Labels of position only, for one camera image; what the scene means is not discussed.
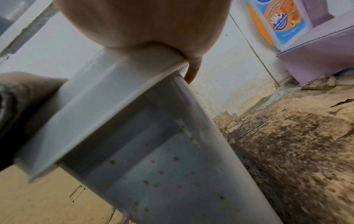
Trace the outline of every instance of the orange and blue label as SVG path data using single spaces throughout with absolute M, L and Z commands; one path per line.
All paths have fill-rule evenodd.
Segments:
M 257 0 L 257 7 L 281 44 L 289 42 L 306 26 L 293 0 Z

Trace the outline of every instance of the container body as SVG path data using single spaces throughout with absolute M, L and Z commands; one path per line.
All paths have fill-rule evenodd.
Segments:
M 313 28 L 301 0 L 248 0 L 279 50 Z
M 178 72 L 60 163 L 137 223 L 281 223 Z

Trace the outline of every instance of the plastic bottle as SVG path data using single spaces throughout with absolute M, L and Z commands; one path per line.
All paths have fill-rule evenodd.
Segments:
M 313 28 L 301 0 L 248 0 L 282 51 Z

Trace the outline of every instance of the container lid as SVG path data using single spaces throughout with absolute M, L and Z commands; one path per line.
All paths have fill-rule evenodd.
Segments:
M 52 171 L 70 150 L 187 62 L 172 48 L 151 45 L 138 50 L 99 52 L 29 120 L 31 139 L 16 163 L 30 182 Z

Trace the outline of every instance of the white plastic container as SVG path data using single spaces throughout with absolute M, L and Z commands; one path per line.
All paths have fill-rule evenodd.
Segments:
M 102 51 L 31 119 L 17 162 L 63 167 L 138 224 L 281 224 L 164 46 Z
M 282 51 L 313 28 L 301 0 L 248 0 Z

